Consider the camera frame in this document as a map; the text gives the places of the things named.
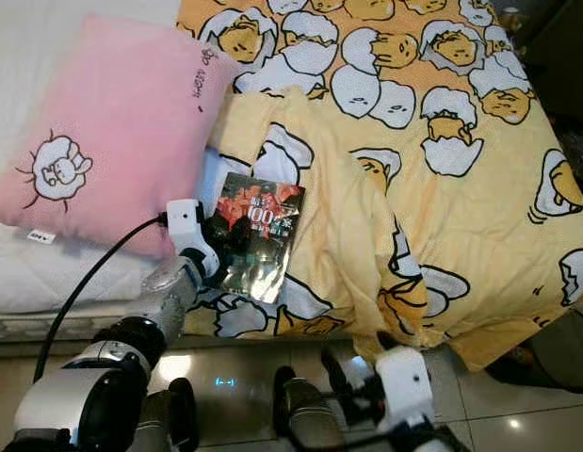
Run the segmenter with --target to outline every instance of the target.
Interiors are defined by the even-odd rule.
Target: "book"
[[[305,189],[229,173],[204,235],[220,267],[206,284],[273,303],[281,292]]]

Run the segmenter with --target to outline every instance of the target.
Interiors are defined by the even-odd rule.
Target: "white robot part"
[[[72,435],[72,444],[77,436],[88,395],[96,382],[103,378],[109,368],[58,369],[40,379],[25,394],[14,419],[14,432],[27,429],[66,428]]]
[[[175,200],[168,202],[168,232],[177,253],[191,248],[204,257],[202,265],[205,277],[213,276],[219,267],[216,252],[205,242],[201,232],[202,204],[197,200]]]
[[[433,394],[423,355],[397,346],[382,353],[375,365],[385,392],[385,416],[378,431],[388,432],[403,422],[409,427],[433,423]]]

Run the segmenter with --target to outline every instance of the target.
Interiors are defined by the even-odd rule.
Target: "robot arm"
[[[198,207],[194,200],[168,205],[180,255],[144,280],[140,298],[129,303],[124,318],[29,389],[6,451],[118,452],[133,442],[151,372],[181,334],[203,278],[219,266],[202,239]]]
[[[377,358],[375,373],[364,369],[357,389],[326,349],[322,363],[333,390],[327,395],[296,378],[290,367],[280,368],[275,378],[274,426],[298,450],[350,450],[385,441],[398,452],[467,452],[448,428],[433,425],[429,374],[417,350],[394,344]],[[349,426],[371,419],[379,434],[345,443],[325,398],[338,400]]]

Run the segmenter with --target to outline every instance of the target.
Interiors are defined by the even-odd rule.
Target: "dark background object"
[[[583,193],[583,121],[553,113],[549,120]]]
[[[583,121],[583,0],[543,2],[516,43],[544,109]]]
[[[570,311],[486,371],[504,383],[583,394],[583,314]]]

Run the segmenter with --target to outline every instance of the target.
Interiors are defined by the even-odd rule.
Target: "red book cover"
[[[300,220],[304,188],[229,173],[211,223],[220,269],[208,285],[273,303]]]

